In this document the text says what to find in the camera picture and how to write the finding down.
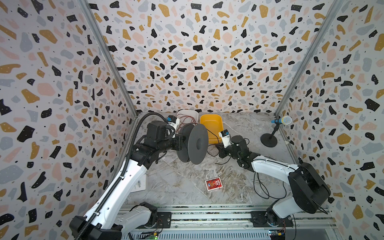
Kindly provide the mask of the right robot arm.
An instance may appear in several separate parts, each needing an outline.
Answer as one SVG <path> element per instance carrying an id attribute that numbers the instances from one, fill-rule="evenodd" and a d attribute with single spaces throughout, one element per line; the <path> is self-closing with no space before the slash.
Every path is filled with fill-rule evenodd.
<path id="1" fill-rule="evenodd" d="M 291 188 L 283 198 L 276 198 L 263 217 L 263 221 L 276 226 L 278 221 L 299 212 L 314 214 L 330 197 L 331 190 L 309 163 L 289 165 L 251 152 L 242 136 L 231 137 L 227 131 L 219 132 L 222 146 L 219 157 L 231 157 L 239 167 L 257 174 L 265 174 L 282 181 Z"/>

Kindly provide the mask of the grey perforated cable spool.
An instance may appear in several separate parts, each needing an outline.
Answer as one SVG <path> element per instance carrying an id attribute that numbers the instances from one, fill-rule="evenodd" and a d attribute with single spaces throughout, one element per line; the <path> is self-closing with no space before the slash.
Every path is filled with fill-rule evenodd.
<path id="1" fill-rule="evenodd" d="M 187 124 L 179 131 L 181 150 L 177 151 L 179 160 L 199 165 L 207 155 L 209 136 L 202 124 Z"/>

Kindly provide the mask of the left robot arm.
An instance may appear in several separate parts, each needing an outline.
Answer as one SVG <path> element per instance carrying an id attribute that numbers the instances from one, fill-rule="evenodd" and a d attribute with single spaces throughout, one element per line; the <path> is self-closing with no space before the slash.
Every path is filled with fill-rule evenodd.
<path id="1" fill-rule="evenodd" d="M 75 216 L 70 229 L 76 240 L 120 240 L 138 227 L 156 228 L 159 225 L 157 207 L 142 202 L 127 214 L 118 217 L 126 198 L 153 163 L 169 150 L 180 150 L 182 137 L 177 135 L 180 120 L 176 116 L 165 118 L 147 126 L 147 134 L 137 139 L 140 126 L 152 116 L 145 114 L 137 123 L 122 167 L 102 197 L 84 216 Z"/>

